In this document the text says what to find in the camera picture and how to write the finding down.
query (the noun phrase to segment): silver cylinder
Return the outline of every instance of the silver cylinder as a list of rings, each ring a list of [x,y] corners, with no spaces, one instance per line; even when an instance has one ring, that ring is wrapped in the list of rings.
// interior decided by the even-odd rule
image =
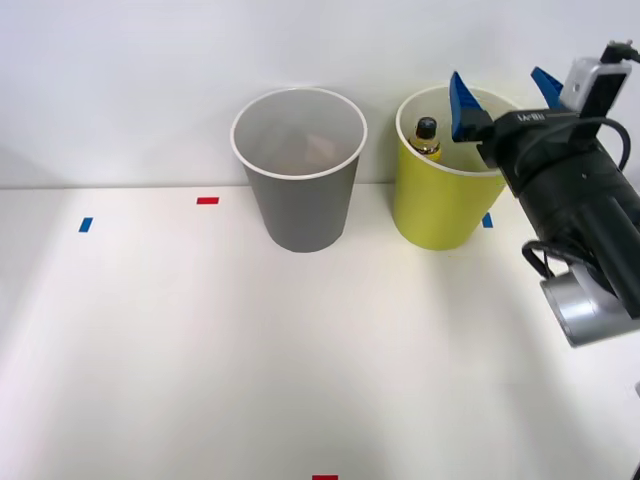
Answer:
[[[586,268],[574,265],[540,282],[569,343],[580,346],[640,329],[617,297],[596,283]]]

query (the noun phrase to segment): cup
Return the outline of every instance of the cup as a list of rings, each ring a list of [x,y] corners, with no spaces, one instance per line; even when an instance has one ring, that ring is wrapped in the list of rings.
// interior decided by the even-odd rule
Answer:
[[[344,230],[367,122],[358,107],[320,88],[289,88],[247,105],[231,127],[271,238],[315,252]]]
[[[499,95],[471,89],[492,118],[516,107]],[[408,142],[421,117],[438,122],[442,154],[436,163],[416,152]],[[475,144],[451,139],[449,89],[433,87],[409,97],[396,114],[398,170],[393,219],[411,243],[431,250],[464,244],[502,192],[499,170],[486,167]]]

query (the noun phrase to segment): cup rim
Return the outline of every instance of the cup rim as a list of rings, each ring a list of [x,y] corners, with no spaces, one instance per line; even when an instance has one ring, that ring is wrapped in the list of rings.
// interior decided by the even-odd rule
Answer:
[[[238,126],[238,123],[240,122],[240,118],[242,118],[242,116],[251,107],[253,107],[256,103],[264,100],[265,98],[270,97],[272,95],[278,95],[278,94],[281,94],[281,93],[291,92],[291,91],[319,92],[319,93],[325,93],[325,94],[328,94],[328,95],[332,95],[332,96],[334,96],[336,98],[339,98],[343,102],[345,102],[347,105],[349,105],[358,114],[358,117],[360,118],[360,121],[362,122],[362,141],[360,142],[360,145],[358,145],[358,148],[356,149],[356,151],[349,158],[347,158],[344,162],[336,165],[335,167],[331,167],[328,170],[323,170],[323,171],[317,172],[317,173],[310,173],[310,174],[307,174],[307,175],[283,175],[281,173],[269,172],[267,170],[263,170],[262,168],[255,166],[249,160],[244,158],[244,156],[238,150],[238,147],[236,145],[236,140],[235,140],[235,132],[236,132],[236,128]],[[233,153],[236,155],[236,157],[238,157],[240,159],[240,161],[246,167],[250,168],[254,172],[257,172],[257,173],[259,173],[261,175],[265,175],[267,177],[277,178],[279,180],[312,180],[314,178],[326,177],[327,175],[331,175],[332,173],[335,173],[335,172],[337,172],[339,170],[342,170],[344,167],[346,167],[351,162],[353,162],[356,158],[358,158],[360,156],[360,154],[362,153],[362,149],[364,148],[365,143],[367,142],[368,134],[369,134],[369,128],[367,126],[367,120],[364,118],[364,114],[360,111],[358,106],[355,103],[353,103],[351,100],[349,100],[347,97],[345,97],[343,95],[340,95],[339,93],[332,92],[331,90],[326,90],[324,88],[318,88],[318,87],[286,87],[286,88],[281,88],[281,89],[274,90],[274,91],[271,91],[271,92],[267,92],[264,95],[260,95],[258,98],[252,100],[242,110],[240,110],[238,115],[236,115],[236,118],[233,121],[233,124],[231,125],[230,137],[231,137],[231,149],[233,150]]]
[[[402,128],[400,128],[400,118],[402,117],[402,113],[404,112],[405,107],[409,104],[409,102],[411,102],[413,99],[415,99],[416,97],[420,96],[420,95],[424,95],[425,93],[431,92],[432,90],[440,90],[442,88],[447,88],[446,84],[440,84],[440,85],[434,85],[433,87],[429,87],[429,88],[425,88],[424,90],[420,90],[419,92],[414,93],[413,95],[411,95],[409,98],[407,98],[404,102],[402,102],[402,105],[400,105],[400,108],[398,108],[398,112],[396,113],[396,134],[398,135],[398,137],[400,138],[400,141],[402,142],[402,144],[405,146],[405,148],[407,150],[409,150],[409,152],[411,152],[411,154],[422,160],[423,162],[425,162],[426,164],[435,167],[439,170],[442,170],[444,172],[447,173],[452,173],[454,175],[460,175],[463,177],[499,177],[500,175],[502,175],[502,172],[500,172],[500,169],[496,168],[493,170],[488,170],[486,172],[468,172],[466,170],[457,170],[455,168],[451,168],[451,167],[447,167],[445,165],[442,165],[440,163],[436,163],[432,160],[429,160],[428,158],[424,157],[423,155],[420,155],[418,152],[416,152],[413,147],[411,146],[411,144],[409,144],[409,141],[405,138],[404,134],[402,133]],[[513,102],[511,102],[510,100],[507,100],[505,97],[498,95],[497,93],[493,93],[489,90],[485,90],[483,88],[476,88],[476,87],[470,87],[471,91],[476,91],[476,92],[480,92],[480,93],[486,93],[489,95],[492,95],[494,97],[497,97],[511,105],[513,105]]]

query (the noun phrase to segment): bottle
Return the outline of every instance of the bottle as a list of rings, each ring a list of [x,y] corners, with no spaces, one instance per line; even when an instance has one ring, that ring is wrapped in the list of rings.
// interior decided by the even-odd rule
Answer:
[[[416,152],[433,162],[440,160],[440,142],[436,138],[438,122],[435,118],[422,117],[418,120],[416,131],[409,138],[409,143]]]

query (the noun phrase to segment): gray cup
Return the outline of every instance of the gray cup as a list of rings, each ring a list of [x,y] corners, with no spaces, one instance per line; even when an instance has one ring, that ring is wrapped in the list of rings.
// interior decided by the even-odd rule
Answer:
[[[293,252],[315,252],[344,230],[367,123],[337,93],[291,88],[247,105],[231,127],[271,238]]]

